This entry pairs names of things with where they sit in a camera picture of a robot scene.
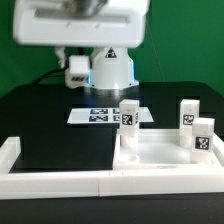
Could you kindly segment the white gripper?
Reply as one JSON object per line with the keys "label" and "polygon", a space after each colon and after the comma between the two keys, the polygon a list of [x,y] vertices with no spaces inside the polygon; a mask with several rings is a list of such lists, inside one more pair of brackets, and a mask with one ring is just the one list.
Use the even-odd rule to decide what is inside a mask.
{"label": "white gripper", "polygon": [[[20,44],[59,46],[55,55],[65,69],[64,47],[138,47],[149,6],[150,0],[16,0],[13,37]],[[99,54],[94,48],[90,69]]]}

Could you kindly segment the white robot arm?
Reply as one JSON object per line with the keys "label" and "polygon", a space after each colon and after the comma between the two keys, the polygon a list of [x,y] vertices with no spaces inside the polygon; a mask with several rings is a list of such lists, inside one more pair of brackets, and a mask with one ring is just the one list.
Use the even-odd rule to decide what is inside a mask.
{"label": "white robot arm", "polygon": [[139,85],[128,55],[144,39],[150,0],[16,0],[13,37],[55,48],[65,83],[99,95]]}

